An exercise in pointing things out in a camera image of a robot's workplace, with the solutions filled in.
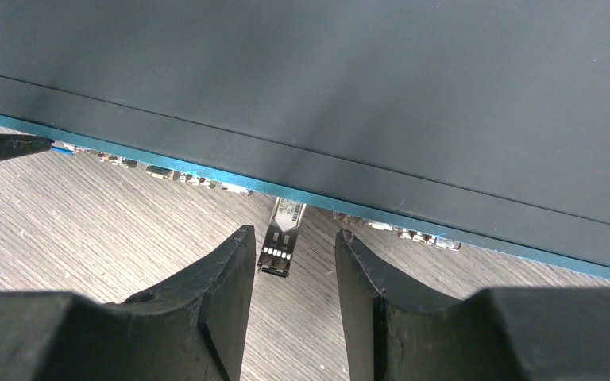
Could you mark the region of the dark network switch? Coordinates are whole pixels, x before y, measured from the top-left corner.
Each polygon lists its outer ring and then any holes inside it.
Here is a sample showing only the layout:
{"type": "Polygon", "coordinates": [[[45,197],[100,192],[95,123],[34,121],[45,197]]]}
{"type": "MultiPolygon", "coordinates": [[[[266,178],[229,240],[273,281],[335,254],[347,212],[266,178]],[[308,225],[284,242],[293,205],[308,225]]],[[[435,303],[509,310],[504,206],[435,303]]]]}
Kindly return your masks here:
{"type": "Polygon", "coordinates": [[[0,125],[610,279],[610,1],[0,1],[0,125]]]}

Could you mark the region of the silver SFP transceiver module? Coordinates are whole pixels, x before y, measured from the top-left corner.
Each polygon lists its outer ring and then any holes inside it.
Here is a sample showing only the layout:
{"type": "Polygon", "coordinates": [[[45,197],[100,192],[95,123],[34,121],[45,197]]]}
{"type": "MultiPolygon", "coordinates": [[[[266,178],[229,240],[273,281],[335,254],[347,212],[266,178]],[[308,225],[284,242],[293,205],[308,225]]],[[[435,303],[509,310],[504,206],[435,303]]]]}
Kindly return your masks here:
{"type": "Polygon", "coordinates": [[[307,205],[277,197],[260,251],[260,272],[287,278],[290,273],[296,241],[307,205]]]}

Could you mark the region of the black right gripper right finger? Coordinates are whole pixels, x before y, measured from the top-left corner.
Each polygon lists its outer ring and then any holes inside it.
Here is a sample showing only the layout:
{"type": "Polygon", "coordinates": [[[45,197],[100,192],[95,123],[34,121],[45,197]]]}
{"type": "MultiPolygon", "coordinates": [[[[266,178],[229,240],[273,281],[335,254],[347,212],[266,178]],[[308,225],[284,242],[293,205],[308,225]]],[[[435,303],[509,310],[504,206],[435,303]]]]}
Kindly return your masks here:
{"type": "Polygon", "coordinates": [[[486,288],[459,300],[348,230],[335,263],[353,380],[610,380],[610,288],[486,288]]]}

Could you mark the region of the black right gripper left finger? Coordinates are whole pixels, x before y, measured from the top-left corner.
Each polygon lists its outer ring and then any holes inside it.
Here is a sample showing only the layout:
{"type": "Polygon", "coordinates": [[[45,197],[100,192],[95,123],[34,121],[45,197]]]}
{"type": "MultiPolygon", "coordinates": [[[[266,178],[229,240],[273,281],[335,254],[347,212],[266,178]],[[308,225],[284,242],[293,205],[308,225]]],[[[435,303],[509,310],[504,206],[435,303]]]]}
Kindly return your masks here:
{"type": "Polygon", "coordinates": [[[237,380],[254,228],[121,303],[0,292],[0,380],[237,380]]]}

